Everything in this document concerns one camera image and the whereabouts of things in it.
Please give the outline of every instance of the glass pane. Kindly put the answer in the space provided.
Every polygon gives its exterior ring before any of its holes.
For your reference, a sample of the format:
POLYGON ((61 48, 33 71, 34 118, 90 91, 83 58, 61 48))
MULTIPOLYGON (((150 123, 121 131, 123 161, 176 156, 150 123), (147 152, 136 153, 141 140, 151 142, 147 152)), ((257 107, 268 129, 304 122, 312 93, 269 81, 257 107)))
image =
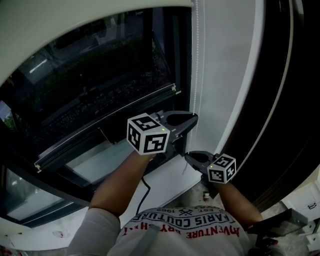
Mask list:
POLYGON ((38 155, 72 132, 172 83, 149 10, 83 25, 37 51, 0 87, 38 155))
POLYGON ((153 9, 152 31, 160 49, 165 54, 165 21, 162 7, 153 9))
POLYGON ((67 166, 92 184, 112 173, 132 151, 126 139, 113 145, 105 141, 70 161, 67 166))
POLYGON ((63 199, 37 188, 7 169, 6 192, 2 200, 6 214, 20 221, 61 202, 63 199))
POLYGON ((11 108, 2 100, 0 100, 0 119, 13 133, 18 133, 23 128, 20 116, 13 114, 11 108))

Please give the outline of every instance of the white pull cord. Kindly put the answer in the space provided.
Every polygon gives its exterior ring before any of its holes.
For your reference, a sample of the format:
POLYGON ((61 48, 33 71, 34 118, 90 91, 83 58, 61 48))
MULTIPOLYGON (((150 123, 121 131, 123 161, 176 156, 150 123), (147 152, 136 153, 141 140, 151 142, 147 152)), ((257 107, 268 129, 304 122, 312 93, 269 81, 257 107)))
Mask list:
MULTIPOLYGON (((198 70, 199 70, 199 7, 198 0, 195 0, 195 19, 196 19, 196 52, 195 52, 195 80, 194 80, 194 98, 193 98, 193 111, 194 115, 196 112, 196 101, 197 101, 197 85, 198 85, 198 70)), ((188 149, 191 148, 192 143, 192 135, 194 130, 192 129, 190 132, 190 140, 188 149)))
MULTIPOLYGON (((197 133, 198 133, 198 125, 200 119, 200 110, 201 110, 201 103, 202 103, 202 94, 204 88, 204 77, 205 77, 205 57, 206 57, 206 1, 202 1, 203 6, 203 57, 202 57, 202 78, 201 78, 201 92, 200 92, 200 101, 199 101, 199 112, 198 112, 198 122, 195 127, 195 140, 197 140, 197 133)), ((195 0, 195 18, 196 18, 196 54, 195 54, 195 81, 194 81, 194 98, 193 98, 193 110, 192 114, 194 115, 196 112, 196 101, 197 101, 197 85, 198 85, 198 71, 199 71, 199 6, 198 0, 195 0)), ((193 129, 190 131, 189 137, 189 145, 187 148, 187 152, 190 151, 193 139, 193 129)), ((182 175, 185 174, 187 170, 188 163, 185 165, 185 168, 182 172, 182 175)))

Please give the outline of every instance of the black cable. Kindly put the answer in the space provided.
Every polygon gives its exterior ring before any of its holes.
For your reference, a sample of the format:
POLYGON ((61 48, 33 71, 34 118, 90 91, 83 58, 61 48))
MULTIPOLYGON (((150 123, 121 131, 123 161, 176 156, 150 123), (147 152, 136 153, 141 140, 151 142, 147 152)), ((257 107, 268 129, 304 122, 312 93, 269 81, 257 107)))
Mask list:
POLYGON ((139 206, 138 206, 138 208, 136 209, 135 215, 138 215, 139 210, 140 210, 140 206, 142 205, 142 203, 143 203, 144 200, 146 199, 146 197, 147 197, 147 195, 149 194, 150 189, 151 189, 151 187, 146 183, 144 177, 142 177, 141 180, 142 180, 143 184, 147 187, 148 190, 145 192, 144 196, 142 197, 142 199, 141 199, 141 201, 140 201, 140 203, 139 203, 139 206))

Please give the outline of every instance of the window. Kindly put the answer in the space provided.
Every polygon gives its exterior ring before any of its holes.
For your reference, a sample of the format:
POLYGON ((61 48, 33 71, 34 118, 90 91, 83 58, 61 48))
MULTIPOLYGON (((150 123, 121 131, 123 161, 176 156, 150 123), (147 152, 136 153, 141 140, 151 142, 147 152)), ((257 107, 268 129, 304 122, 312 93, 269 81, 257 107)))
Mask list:
MULTIPOLYGON (((0 88, 3 113, 11 108, 21 117, 20 132, 38 155, 173 83, 153 39, 152 18, 145 9, 83 25, 38 50, 6 80, 0 88)), ((12 117, 6 121, 11 129, 12 117)))
MULTIPOLYGON (((188 7, 100 18, 21 60, 0 87, 1 217, 36 227, 88 206, 133 151, 127 119, 188 110, 190 72, 188 7)), ((177 139, 145 174, 185 145, 177 139)))

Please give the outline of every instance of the person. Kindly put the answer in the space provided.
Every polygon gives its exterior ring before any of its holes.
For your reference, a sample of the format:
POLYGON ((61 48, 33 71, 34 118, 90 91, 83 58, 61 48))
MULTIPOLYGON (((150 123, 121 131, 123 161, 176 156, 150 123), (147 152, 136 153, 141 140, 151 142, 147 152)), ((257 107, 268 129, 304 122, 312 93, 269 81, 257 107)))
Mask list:
POLYGON ((99 186, 66 255, 248 255, 252 242, 244 229, 263 218, 230 182, 214 184, 225 211, 213 206, 154 208, 120 228, 119 216, 154 156, 134 151, 99 186))

